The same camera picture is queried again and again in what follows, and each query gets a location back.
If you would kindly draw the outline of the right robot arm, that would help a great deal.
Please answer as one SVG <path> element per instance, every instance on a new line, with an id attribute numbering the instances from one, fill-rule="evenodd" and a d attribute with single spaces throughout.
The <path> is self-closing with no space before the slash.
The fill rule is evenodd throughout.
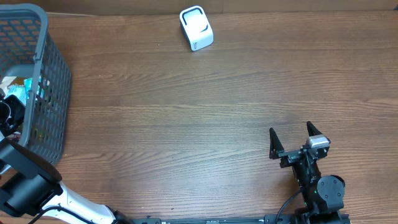
<path id="1" fill-rule="evenodd" d="M 338 175 L 322 176 L 317 162 L 328 155 L 330 139 L 307 121 L 308 139 L 299 149 L 286 151 L 276 131 L 269 129 L 270 159 L 280 159 L 281 168 L 291 167 L 299 190 L 281 206 L 277 214 L 266 215 L 265 223 L 298 224 L 350 224 L 348 215 L 340 213 L 344 208 L 345 181 Z M 304 207 L 293 214 L 283 215 L 287 205 L 298 195 L 303 197 Z"/>

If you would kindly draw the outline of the green white tissue pack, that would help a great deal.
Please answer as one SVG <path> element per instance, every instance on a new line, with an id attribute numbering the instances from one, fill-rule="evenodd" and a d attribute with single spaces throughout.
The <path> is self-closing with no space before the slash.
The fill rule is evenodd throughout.
<path id="1" fill-rule="evenodd" d="M 26 78 L 24 80 L 24 89 L 26 96 L 29 98 L 29 91 L 32 89 L 32 84 L 33 84 L 33 78 Z M 37 94 L 40 93 L 40 86 L 37 87 Z"/>

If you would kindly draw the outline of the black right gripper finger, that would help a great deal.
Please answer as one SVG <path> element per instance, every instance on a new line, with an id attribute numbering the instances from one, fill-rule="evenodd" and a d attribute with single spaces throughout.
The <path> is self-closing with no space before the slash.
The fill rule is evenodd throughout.
<path id="1" fill-rule="evenodd" d="M 308 135 L 310 137 L 312 136 L 317 136 L 317 135 L 321 135 L 322 132 L 320 132 L 311 121 L 307 121 L 307 131 L 308 131 Z"/>
<path id="2" fill-rule="evenodd" d="M 283 145 L 281 144 L 274 128 L 269 129 L 269 136 L 270 136 L 269 158 L 270 159 L 278 159 L 279 154 L 284 153 L 285 149 L 284 149 Z"/>

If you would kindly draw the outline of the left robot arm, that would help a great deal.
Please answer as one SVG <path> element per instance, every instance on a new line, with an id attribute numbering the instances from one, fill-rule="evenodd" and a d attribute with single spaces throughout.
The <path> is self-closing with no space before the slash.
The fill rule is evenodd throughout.
<path id="1" fill-rule="evenodd" d="M 53 165 L 8 138 L 22 123 L 24 110 L 16 96 L 1 97 L 1 167 L 17 171 L 1 186 L 1 210 L 13 217 L 31 215 L 31 223 L 42 216 L 67 223 L 132 223 L 121 212 L 70 190 Z"/>

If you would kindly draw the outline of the clear plastic snack bag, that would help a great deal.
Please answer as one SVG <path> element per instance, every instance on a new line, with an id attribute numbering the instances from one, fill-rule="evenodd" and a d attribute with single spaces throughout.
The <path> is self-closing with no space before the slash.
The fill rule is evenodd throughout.
<path id="1" fill-rule="evenodd" d="M 7 98 L 10 95 L 16 96 L 25 106 L 27 93 L 25 92 L 24 79 L 19 77 L 4 77 L 1 82 L 1 90 Z"/>

